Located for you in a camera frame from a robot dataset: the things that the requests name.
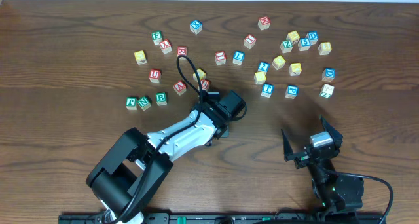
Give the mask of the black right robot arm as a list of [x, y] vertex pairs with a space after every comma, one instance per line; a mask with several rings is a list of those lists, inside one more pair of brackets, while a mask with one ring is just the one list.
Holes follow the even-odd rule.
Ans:
[[310, 136], [304, 151], [294, 153], [282, 130], [284, 160], [292, 160], [295, 168], [307, 168], [312, 177], [314, 194], [321, 200], [321, 216], [350, 213], [363, 206], [364, 181], [359, 177], [339, 175], [331, 159], [340, 153], [343, 135], [320, 117], [323, 132]]

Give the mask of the green B block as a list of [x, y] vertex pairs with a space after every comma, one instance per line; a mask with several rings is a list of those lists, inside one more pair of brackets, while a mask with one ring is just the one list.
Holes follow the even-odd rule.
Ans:
[[158, 92], [155, 94], [156, 104], [158, 106], [163, 106], [167, 104], [167, 95], [165, 92]]

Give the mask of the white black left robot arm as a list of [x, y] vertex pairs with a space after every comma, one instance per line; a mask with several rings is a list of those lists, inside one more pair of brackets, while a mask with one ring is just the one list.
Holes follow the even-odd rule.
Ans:
[[102, 223], [142, 223], [142, 211], [166, 179], [175, 160], [227, 134], [228, 124], [246, 113], [234, 91], [225, 97], [201, 92], [182, 121], [142, 134], [131, 128], [115, 142], [89, 173], [86, 184], [106, 207]]

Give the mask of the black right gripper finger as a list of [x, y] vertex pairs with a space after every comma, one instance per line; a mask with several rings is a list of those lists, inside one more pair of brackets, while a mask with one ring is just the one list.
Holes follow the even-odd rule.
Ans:
[[283, 129], [281, 129], [281, 133], [283, 138], [284, 161], [287, 162], [294, 159], [294, 152]]
[[320, 121], [322, 123], [323, 129], [329, 133], [329, 135], [331, 136], [333, 143], [335, 145], [342, 145], [342, 139], [343, 139], [343, 135], [337, 131], [334, 127], [332, 127], [326, 120], [325, 118], [321, 115], [320, 116]]

